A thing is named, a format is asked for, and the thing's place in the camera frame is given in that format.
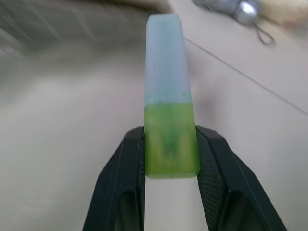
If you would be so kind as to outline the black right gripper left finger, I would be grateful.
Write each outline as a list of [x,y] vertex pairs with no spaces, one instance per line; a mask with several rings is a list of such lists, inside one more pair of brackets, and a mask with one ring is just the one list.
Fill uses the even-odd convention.
[[128,131],[101,170],[85,231],[142,231],[145,223],[144,128]]

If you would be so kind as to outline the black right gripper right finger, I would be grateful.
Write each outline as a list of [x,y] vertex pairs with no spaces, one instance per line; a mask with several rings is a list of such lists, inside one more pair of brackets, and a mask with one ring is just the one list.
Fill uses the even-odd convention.
[[198,187],[210,231],[284,231],[253,171],[216,131],[196,126]]

